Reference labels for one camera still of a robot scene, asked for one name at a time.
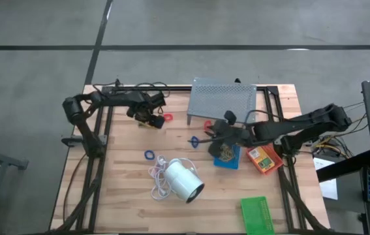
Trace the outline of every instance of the red object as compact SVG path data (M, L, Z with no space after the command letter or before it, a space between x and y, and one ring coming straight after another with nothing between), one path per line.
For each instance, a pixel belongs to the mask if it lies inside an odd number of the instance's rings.
M172 114L164 114L163 115L165 121L172 121L173 115Z
M273 160L273 162L275 163L275 165L273 167L271 167L269 170L263 172L262 168L254 161L254 159L252 159L250 157L250 151L253 150L254 148L247 148L247 157L256 166L257 170L260 173L262 173L263 175L268 175L268 174L272 173L273 171L275 171L276 169L278 169L279 167L281 167L283 165L283 161L280 158L280 156L278 156L278 154L275 152L275 150L273 148L273 144L268 144L266 146L260 146L258 148L262 148L269 155L269 157Z
M210 126L212 126L212 122L211 121L206 121L204 123L204 131L212 131L211 129L208 128Z

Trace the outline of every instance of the black line on floor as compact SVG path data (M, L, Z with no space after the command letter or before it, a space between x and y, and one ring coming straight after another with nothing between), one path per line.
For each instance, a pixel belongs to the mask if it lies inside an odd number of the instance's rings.
M102 51L370 50L370 45L104 45Z
M102 41L103 41L103 38L104 38L106 24L108 23L108 18L109 18L109 13L110 13L110 10L111 10L112 2L113 2L113 0L107 0L106 1L104 14L102 15L102 20L100 21L98 36L97 36L96 42L95 42L95 49L93 49L92 58L91 58L91 61L89 63L89 67L87 68L85 85L90 84L92 82L93 74L95 73L95 67L96 67L96 63L98 61L98 56L99 56L99 51L100 51L99 46L102 44Z
M60 45L60 46L0 46L0 50L93 50L92 45Z

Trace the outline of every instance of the concrete floor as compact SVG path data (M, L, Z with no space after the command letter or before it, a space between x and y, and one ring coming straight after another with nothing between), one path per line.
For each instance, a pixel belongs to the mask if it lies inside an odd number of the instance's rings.
M94 45L106 0L0 0L0 45ZM115 0L103 44L370 45L369 0ZM0 152L29 159L9 170L0 196L0 234L48 228L72 126L61 103L81 92L92 51L0 51ZM93 83L195 76L245 83L295 84L303 112L362 100L370 50L101 52ZM364 108L349 115L361 117ZM354 153L369 134L345 137ZM326 202L338 231L356 232L355 208Z

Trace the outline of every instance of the green plastic container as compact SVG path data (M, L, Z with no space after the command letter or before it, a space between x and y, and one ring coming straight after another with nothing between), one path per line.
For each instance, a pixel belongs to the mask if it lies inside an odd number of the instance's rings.
M243 198L241 210L248 235L272 235L275 234L273 221L271 220L268 201L265 196Z

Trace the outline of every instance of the wooden tabletop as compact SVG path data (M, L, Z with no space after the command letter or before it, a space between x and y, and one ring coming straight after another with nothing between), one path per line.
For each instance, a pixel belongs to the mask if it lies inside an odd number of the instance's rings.
M279 87L284 117L300 115L295 86L275 86ZM85 86L84 93L91 91L91 86ZM187 126L189 95L189 92L178 91L166 98L167 105L163 110L173 114L174 119L166 122L159 130L139 127L135 120L126 116L127 108L114 108L95 232L245 233L240 199L254 196L266 196L275 231L287 232L277 172L269 176L261 175L245 155L240 160L238 170L219 168L213 165L213 158L207 152L209 144L200 144L194 149L187 142L191 136L206 136L203 133L203 124L207 120L193 117L191 125ZM266 110L265 106L264 95L258 92L256 109ZM106 111L107 109L104 111L101 133L106 121ZM87 120L91 129L95 125L95 117L96 113ZM256 120L267 120L267 116L257 113ZM144 152L148 149L169 160L178 157L192 160L205 183L200 196L190 204L186 204L175 194L160 202L153 200L150 190L154 186L154 180L149 176L148 168L154 165L154 161L144 158ZM52 228L57 228L63 222L63 199L73 170L83 154L81 146L69 150ZM66 216L80 199L86 165L87 157L81 163L70 189ZM295 169L303 201L324 226L330 227L311 155L299 154ZM298 228L296 210L292 199L290 200L295 227ZM90 203L91 200L86 209L85 221L89 221Z

